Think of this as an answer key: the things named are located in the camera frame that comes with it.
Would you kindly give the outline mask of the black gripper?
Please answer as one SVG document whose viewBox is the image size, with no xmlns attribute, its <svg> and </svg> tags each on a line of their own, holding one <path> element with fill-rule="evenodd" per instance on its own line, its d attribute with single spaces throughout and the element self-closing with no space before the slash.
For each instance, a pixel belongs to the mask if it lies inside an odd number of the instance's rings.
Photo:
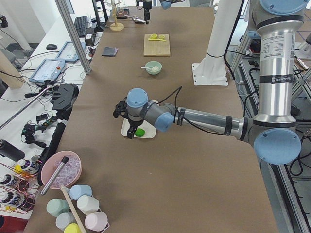
<svg viewBox="0 0 311 233">
<path fill-rule="evenodd" d="M 146 24 L 149 24 L 150 20 L 150 10 L 151 10 L 151 0 L 143 0 L 144 9 L 144 20 Z"/>
<path fill-rule="evenodd" d="M 138 126 L 143 124 L 143 119 L 141 119 L 140 117 L 133 117 L 131 115 L 128 115 L 128 122 L 130 124 L 130 128 L 127 130 L 126 137 L 132 139 Z"/>
</svg>

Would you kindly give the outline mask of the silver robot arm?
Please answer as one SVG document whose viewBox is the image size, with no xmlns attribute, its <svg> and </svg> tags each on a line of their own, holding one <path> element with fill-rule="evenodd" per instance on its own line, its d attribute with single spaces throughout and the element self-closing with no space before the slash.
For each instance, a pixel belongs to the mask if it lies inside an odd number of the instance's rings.
<svg viewBox="0 0 311 233">
<path fill-rule="evenodd" d="M 144 20 L 146 24 L 149 24 L 150 20 L 150 10 L 152 9 L 152 0 L 137 0 L 136 7 L 139 7 L 139 3 L 143 3 L 143 10 L 144 10 Z M 163 9 L 168 9 L 171 7 L 172 4 L 183 2 L 183 0 L 160 0 L 160 4 Z"/>
<path fill-rule="evenodd" d="M 291 116 L 295 33 L 303 25 L 305 0 L 258 0 L 249 25 L 261 37 L 259 109 L 253 118 L 222 116 L 172 104 L 155 103 L 145 90 L 129 91 L 123 108 L 134 136 L 144 121 L 165 132 L 172 124 L 190 124 L 206 133 L 233 136 L 253 146 L 260 159 L 274 165 L 293 161 L 301 151 Z"/>
</svg>

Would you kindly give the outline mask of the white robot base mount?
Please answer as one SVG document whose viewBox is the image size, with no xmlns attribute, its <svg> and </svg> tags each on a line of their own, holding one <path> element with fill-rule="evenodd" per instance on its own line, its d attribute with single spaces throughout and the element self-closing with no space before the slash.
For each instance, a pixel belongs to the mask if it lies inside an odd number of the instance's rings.
<svg viewBox="0 0 311 233">
<path fill-rule="evenodd" d="M 228 85 L 224 54 L 238 11 L 239 2 L 237 0 L 219 1 L 207 54 L 200 63 L 192 64 L 193 80 L 196 86 Z"/>
</svg>

